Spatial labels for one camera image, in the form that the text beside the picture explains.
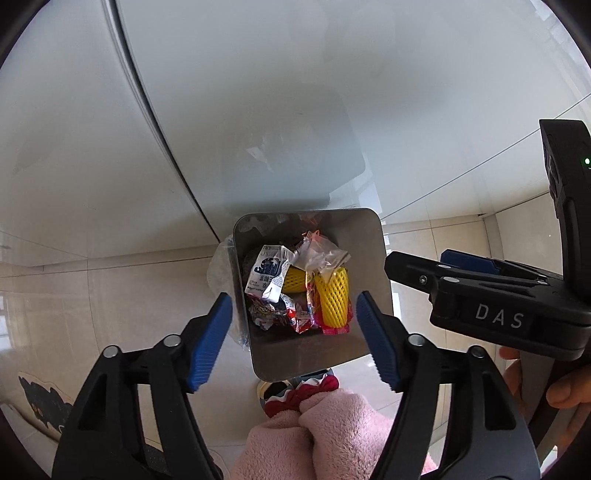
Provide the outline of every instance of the white lettering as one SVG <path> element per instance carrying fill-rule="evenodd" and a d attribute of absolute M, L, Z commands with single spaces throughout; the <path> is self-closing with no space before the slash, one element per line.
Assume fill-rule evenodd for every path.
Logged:
<path fill-rule="evenodd" d="M 523 313 L 516 313 L 515 316 L 513 317 L 514 323 L 511 323 L 511 328 L 519 328 L 521 326 L 521 319 L 522 318 L 523 318 Z"/>
<path fill-rule="evenodd" d="M 480 311 L 482 310 L 482 308 L 485 309 L 484 315 L 480 315 Z M 481 303 L 480 305 L 478 305 L 478 311 L 476 312 L 476 318 L 478 320 L 484 320 L 487 315 L 488 315 L 488 306 L 487 305 L 484 305 L 483 303 Z"/>
<path fill-rule="evenodd" d="M 504 317 L 505 317 L 505 311 L 504 310 L 501 310 L 499 313 L 496 314 L 496 317 L 492 321 L 492 323 L 500 322 L 501 325 L 504 326 L 505 325 L 505 319 L 504 319 Z"/>

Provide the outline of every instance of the human hand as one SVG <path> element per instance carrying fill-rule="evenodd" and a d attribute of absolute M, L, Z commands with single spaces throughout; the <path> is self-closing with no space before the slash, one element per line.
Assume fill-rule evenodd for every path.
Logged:
<path fill-rule="evenodd" d="M 503 378 L 521 411 L 524 411 L 525 404 L 521 398 L 521 363 L 519 360 L 519 351 L 502 346 L 499 354 L 505 360 L 517 359 L 505 370 Z M 577 436 L 579 430 L 587 420 L 589 412 L 591 412 L 591 365 L 585 365 L 550 385 L 550 388 L 546 392 L 546 400 L 554 408 L 578 406 L 573 418 L 570 420 L 569 426 L 556 444 L 558 447 L 558 456 L 561 456 Z"/>

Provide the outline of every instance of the metal bolt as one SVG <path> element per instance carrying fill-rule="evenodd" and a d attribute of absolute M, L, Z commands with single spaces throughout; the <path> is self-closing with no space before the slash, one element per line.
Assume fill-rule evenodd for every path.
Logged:
<path fill-rule="evenodd" d="M 470 348 L 470 353 L 476 358 L 484 358 L 486 356 L 486 351 L 480 345 Z"/>
<path fill-rule="evenodd" d="M 177 345 L 180 345 L 180 343 L 181 343 L 181 337 L 179 337 L 178 335 L 168 335 L 164 339 L 164 344 L 166 346 L 177 346 Z"/>
<path fill-rule="evenodd" d="M 413 333 L 408 337 L 408 343 L 414 346 L 423 346 L 425 345 L 425 337 L 423 335 L 419 335 L 418 333 Z"/>
<path fill-rule="evenodd" d="M 119 347 L 116 345 L 109 345 L 107 348 L 103 350 L 103 356 L 105 358 L 113 358 L 114 356 L 117 356 L 118 353 Z"/>

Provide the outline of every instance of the pink fuzzy pajamas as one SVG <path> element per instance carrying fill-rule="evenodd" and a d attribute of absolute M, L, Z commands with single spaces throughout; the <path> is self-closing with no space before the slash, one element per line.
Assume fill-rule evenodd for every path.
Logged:
<path fill-rule="evenodd" d="M 392 419 L 347 390 L 320 392 L 299 411 L 284 410 L 254 427 L 232 480 L 368 479 L 392 428 Z M 423 473 L 437 466 L 427 455 Z"/>

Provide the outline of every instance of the trash can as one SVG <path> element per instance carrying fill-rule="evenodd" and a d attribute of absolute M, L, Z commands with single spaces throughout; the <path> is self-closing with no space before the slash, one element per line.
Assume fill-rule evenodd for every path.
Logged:
<path fill-rule="evenodd" d="M 245 255 L 255 248 L 295 241 L 310 230 L 320 230 L 322 235 L 351 254 L 345 267 L 349 273 L 349 296 L 353 306 L 359 293 L 368 290 L 382 312 L 392 314 L 390 281 L 384 273 L 386 250 L 382 225 L 373 210 L 245 215 L 237 221 L 233 233 L 238 265 L 241 267 Z M 248 318 L 242 278 L 239 282 L 242 303 L 236 298 L 236 306 L 242 308 L 243 317 Z M 333 367 L 369 353 L 356 315 L 351 320 L 350 332 L 341 335 L 324 335 L 320 329 L 298 334 L 281 326 L 265 331 L 249 319 L 248 336 L 254 371 L 268 382 Z"/>

